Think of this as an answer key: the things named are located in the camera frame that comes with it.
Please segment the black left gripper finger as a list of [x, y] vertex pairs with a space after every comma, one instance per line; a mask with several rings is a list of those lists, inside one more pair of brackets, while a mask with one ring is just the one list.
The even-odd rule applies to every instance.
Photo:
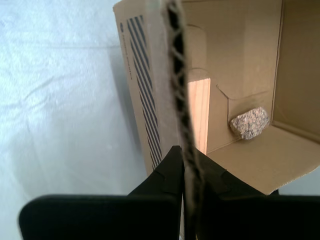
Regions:
[[173, 146], [128, 195], [44, 195], [20, 211], [25, 240], [177, 240], [183, 160]]
[[200, 240], [318, 240], [319, 196], [265, 195], [202, 152], [205, 189]]

